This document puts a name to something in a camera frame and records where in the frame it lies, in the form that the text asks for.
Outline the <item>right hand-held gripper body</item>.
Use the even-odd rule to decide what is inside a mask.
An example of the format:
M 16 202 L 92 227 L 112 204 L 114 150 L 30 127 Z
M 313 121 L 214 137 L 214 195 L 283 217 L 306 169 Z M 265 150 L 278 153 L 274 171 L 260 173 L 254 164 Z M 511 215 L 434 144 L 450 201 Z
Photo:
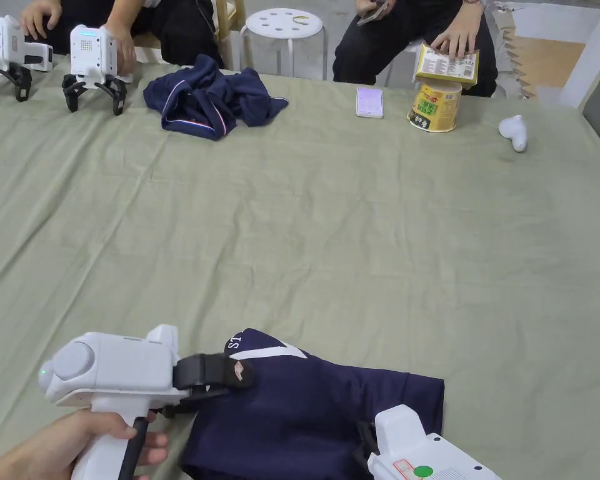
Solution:
M 366 461 L 374 479 L 499 479 L 442 436 L 426 434 L 406 405 L 379 412 L 375 427 L 379 452 Z

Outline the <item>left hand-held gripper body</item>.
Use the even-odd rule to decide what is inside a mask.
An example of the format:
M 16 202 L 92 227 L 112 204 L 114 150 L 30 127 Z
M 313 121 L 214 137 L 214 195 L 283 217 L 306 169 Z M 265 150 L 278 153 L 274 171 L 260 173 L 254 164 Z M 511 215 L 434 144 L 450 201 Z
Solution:
M 37 375 L 53 404 L 114 413 L 136 430 L 132 439 L 98 434 L 79 455 L 72 479 L 132 479 L 149 411 L 177 405 L 204 381 L 203 360 L 179 357 L 178 329 L 166 324 L 144 338 L 87 332 L 60 348 Z

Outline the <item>person's left hand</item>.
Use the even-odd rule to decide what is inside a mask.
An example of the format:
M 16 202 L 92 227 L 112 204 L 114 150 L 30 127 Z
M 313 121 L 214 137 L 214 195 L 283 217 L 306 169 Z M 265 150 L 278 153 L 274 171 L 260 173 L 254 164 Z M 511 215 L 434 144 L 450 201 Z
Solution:
M 0 479 L 70 479 L 76 459 L 100 435 L 129 441 L 137 431 L 114 412 L 74 411 L 3 454 Z

